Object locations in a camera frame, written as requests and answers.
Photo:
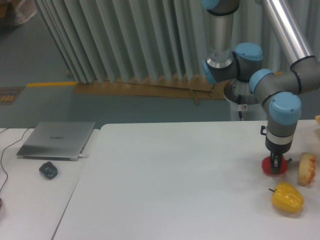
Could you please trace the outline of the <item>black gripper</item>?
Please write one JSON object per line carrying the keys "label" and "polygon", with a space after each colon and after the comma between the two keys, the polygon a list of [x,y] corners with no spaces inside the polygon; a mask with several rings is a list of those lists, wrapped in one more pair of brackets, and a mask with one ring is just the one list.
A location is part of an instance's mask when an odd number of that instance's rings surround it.
{"label": "black gripper", "polygon": [[286,144],[277,144],[270,141],[268,138],[265,139],[265,146],[270,151],[269,157],[269,173],[280,175],[282,173],[282,162],[283,154],[288,152],[291,148],[292,142]]}

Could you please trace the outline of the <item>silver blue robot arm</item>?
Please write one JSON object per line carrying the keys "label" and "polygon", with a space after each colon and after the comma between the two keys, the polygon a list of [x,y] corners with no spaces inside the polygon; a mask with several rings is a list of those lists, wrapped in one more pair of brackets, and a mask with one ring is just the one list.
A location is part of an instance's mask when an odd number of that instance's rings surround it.
{"label": "silver blue robot arm", "polygon": [[291,148],[297,122],[301,116],[299,95],[320,87],[320,63],[316,59],[286,0],[259,1],[280,47],[289,63],[289,71],[275,74],[262,68],[263,53],[254,43],[241,43],[231,48],[233,15],[237,0],[204,0],[215,31],[210,36],[210,51],[202,67],[211,84],[235,80],[250,88],[266,113],[267,125],[260,133],[270,155],[262,161],[268,175],[280,175],[287,169],[284,153]]}

